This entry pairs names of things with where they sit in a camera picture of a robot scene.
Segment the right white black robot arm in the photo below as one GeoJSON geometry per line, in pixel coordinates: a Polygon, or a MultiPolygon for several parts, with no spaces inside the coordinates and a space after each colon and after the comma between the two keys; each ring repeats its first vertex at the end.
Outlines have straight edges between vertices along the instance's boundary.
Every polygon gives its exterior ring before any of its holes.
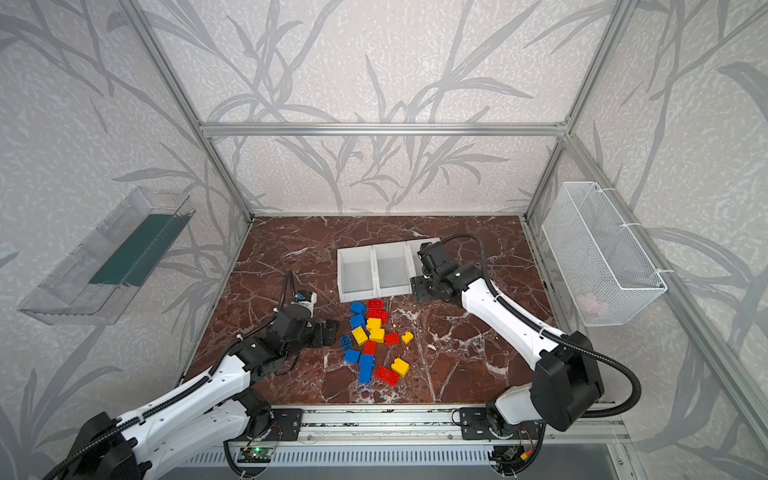
{"type": "Polygon", "coordinates": [[[566,431],[581,418],[618,416],[639,403],[642,385],[630,368],[595,351],[584,334],[550,326],[509,298],[491,279],[482,241],[471,234],[464,237],[478,244],[479,266],[458,264],[444,241],[424,242],[417,251],[422,273],[411,279],[411,288],[418,302],[455,303],[485,322],[533,372],[531,382],[511,387],[487,404],[494,435],[509,437],[514,428],[531,422],[566,431]],[[595,410],[605,393],[601,364],[622,374],[631,390],[623,402],[595,410]]]}

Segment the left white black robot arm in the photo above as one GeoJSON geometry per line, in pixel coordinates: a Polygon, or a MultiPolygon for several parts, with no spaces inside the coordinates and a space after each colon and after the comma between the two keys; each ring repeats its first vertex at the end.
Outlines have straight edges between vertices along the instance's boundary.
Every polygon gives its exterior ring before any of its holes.
{"type": "Polygon", "coordinates": [[[276,421],[254,385],[302,350],[332,345],[338,329],[307,301],[277,309],[193,379],[115,418],[89,419],[47,478],[156,479],[214,443],[269,434],[276,421]]]}

